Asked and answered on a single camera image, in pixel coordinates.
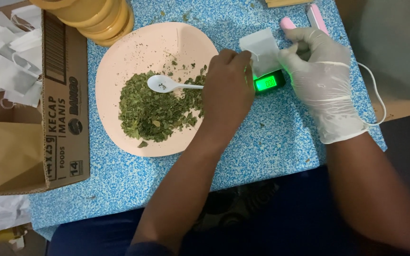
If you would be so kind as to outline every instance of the hand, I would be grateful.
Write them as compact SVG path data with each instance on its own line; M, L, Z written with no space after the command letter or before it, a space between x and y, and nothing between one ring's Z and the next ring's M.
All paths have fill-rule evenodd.
M226 146L254 101L251 53L223 49L210 61L202 91L204 120L200 128L212 131Z
M320 30L285 30L298 42L279 51L299 99L308 106L324 144L350 139L368 130L350 98L350 50Z

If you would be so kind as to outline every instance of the stacked containers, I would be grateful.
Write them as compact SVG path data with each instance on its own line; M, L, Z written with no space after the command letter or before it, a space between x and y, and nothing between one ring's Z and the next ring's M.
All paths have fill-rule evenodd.
M132 31L134 13L126 0L30 0L100 46Z

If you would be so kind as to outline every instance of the green lcd screen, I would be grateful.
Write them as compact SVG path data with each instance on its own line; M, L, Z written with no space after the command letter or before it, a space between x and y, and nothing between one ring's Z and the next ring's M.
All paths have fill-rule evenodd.
M259 91L267 90L273 86L276 86L276 80L274 76L269 76L264 79L256 81L256 86Z

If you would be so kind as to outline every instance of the dark clothing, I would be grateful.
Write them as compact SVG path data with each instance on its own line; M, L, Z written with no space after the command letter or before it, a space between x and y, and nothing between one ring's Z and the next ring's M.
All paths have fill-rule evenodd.
M326 167L275 179L279 189L248 221L189 232L180 255L357 255L353 233L341 219ZM49 256L171 255L156 243L129 247L143 209L60 225Z

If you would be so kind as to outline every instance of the white glove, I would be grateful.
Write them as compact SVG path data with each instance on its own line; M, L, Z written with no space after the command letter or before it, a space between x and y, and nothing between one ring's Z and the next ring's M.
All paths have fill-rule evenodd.
M350 50L321 30L285 30L298 42L278 53L295 94L308 106L324 144L350 139L368 130L350 98Z

